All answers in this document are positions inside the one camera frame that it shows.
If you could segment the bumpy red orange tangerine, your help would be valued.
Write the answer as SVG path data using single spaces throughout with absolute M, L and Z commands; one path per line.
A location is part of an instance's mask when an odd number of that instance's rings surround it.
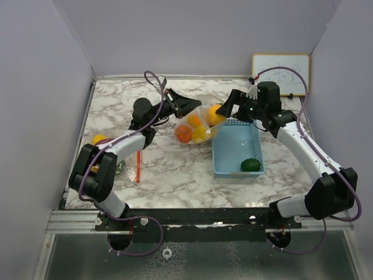
M 175 129 L 175 136 L 182 144 L 187 144 L 192 140 L 193 130 L 190 126 L 181 124 Z

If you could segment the orange bell pepper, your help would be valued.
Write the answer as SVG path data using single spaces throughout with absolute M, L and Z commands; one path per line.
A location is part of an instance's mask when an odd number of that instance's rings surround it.
M 202 125 L 202 122 L 197 114 L 190 114 L 186 118 L 187 124 L 197 128 L 198 126 Z

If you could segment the purple sweet potato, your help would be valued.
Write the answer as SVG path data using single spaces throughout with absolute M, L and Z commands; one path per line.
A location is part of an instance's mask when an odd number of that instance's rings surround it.
M 99 140 L 96 145 L 103 145 L 103 144 L 107 144 L 109 142 L 111 142 L 113 140 L 113 138 L 105 138 L 105 139 L 101 139 Z

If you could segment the yellow orange peach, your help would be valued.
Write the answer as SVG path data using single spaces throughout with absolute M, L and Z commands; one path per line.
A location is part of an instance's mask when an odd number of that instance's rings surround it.
M 206 113 L 206 120 L 209 126 L 219 125 L 224 122 L 226 118 L 220 114 L 217 114 L 216 111 L 221 107 L 221 104 L 211 105 Z

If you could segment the green yellow mango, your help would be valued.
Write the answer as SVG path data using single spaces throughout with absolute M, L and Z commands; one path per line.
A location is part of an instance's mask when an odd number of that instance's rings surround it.
M 115 171 L 115 174 L 116 175 L 120 175 L 120 174 L 123 174 L 126 170 L 126 163 L 124 160 L 120 161 L 118 164 L 117 164 L 117 167 L 116 167 L 116 171 Z

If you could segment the clear zip top bag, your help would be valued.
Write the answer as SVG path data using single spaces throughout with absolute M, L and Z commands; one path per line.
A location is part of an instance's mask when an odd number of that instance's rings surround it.
M 97 134 L 92 139 L 92 144 L 95 146 L 104 145 L 113 138 L 106 137 L 101 134 Z M 136 183 L 140 183 L 140 170 L 142 162 L 142 151 L 139 150 L 136 153 L 129 155 L 125 160 L 122 160 L 117 164 L 115 172 L 116 176 L 121 178 L 127 178 L 128 180 Z

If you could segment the clear zip bag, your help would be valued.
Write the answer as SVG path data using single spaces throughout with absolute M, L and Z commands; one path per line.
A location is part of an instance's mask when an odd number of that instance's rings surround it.
M 201 105 L 182 117 L 174 128 L 174 138 L 179 144 L 201 144 L 216 137 L 226 117 L 216 111 L 224 101 L 212 94 L 200 94 L 196 97 Z
M 95 146 L 104 145 L 113 138 L 106 137 L 101 134 L 97 134 L 92 139 L 92 144 Z M 136 183 L 140 183 L 140 170 L 142 162 L 142 151 L 139 150 L 136 153 L 129 155 L 125 160 L 122 160 L 117 164 L 115 172 L 116 176 L 121 178 L 127 178 L 128 180 Z

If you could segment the yellow bell pepper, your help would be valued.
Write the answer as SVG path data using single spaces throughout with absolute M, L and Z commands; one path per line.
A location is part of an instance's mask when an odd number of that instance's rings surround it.
M 200 125 L 196 127 L 192 133 L 192 140 L 194 143 L 202 143 L 208 139 L 208 134 L 206 133 L 207 127 L 204 125 Z

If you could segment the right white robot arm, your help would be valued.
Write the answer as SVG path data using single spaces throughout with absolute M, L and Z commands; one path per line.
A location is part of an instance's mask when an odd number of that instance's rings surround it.
M 270 204 L 268 222 L 281 228 L 289 217 L 311 216 L 321 220 L 361 202 L 356 193 L 358 175 L 332 160 L 309 136 L 300 118 L 282 108 L 280 88 L 275 82 L 259 82 L 248 93 L 233 89 L 217 114 L 238 121 L 261 121 L 264 129 L 288 147 L 307 172 L 313 186 L 306 195 L 293 196 Z

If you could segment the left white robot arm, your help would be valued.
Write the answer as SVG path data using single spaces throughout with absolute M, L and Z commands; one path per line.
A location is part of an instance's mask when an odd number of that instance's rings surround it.
M 131 125 L 121 137 L 100 145 L 85 144 L 69 177 L 69 188 L 75 190 L 82 201 L 92 202 L 106 212 L 109 224 L 116 230 L 125 229 L 129 222 L 126 214 L 129 206 L 112 189 L 119 163 L 151 144 L 157 123 L 171 115 L 182 118 L 202 104 L 172 89 L 162 92 L 158 104 L 152 105 L 145 97 L 134 102 Z

